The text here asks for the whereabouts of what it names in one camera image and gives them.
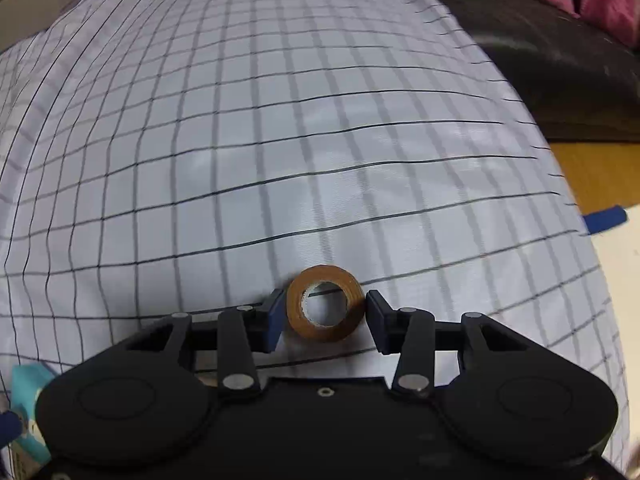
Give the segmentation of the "cleansing towel pack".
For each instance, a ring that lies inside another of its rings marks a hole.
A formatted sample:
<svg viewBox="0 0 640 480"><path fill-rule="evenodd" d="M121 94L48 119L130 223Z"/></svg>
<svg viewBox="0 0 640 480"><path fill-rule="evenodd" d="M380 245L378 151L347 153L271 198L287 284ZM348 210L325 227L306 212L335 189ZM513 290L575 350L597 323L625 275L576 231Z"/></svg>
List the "cleansing towel pack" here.
<svg viewBox="0 0 640 480"><path fill-rule="evenodd" d="M54 374L40 363L12 370L9 404L1 401L1 478L29 479L48 460L50 452L36 422L36 404Z"/></svg>

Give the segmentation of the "brown tape roll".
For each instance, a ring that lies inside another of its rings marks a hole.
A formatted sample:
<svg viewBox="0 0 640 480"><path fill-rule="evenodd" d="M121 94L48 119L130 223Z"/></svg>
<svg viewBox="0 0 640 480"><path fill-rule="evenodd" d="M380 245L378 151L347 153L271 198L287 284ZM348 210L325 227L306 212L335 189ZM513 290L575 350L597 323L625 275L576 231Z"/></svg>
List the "brown tape roll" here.
<svg viewBox="0 0 640 480"><path fill-rule="evenodd" d="M288 285L286 315L304 339L337 342L364 317L364 295L356 278L338 266L312 266Z"/></svg>

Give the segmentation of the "blue checked bed sheet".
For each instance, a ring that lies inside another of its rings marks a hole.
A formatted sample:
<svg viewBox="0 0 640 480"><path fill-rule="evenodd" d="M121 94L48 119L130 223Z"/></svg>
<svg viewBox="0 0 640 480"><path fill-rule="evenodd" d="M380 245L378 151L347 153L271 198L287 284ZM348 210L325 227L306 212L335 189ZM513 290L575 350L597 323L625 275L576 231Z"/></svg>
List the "blue checked bed sheet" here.
<svg viewBox="0 0 640 480"><path fill-rule="evenodd" d="M324 264L359 326L286 316L259 352L259 307ZM438 0L80 0L2 51L1 401L32 363L29 479L618 479L627 456L584 218Z"/></svg>

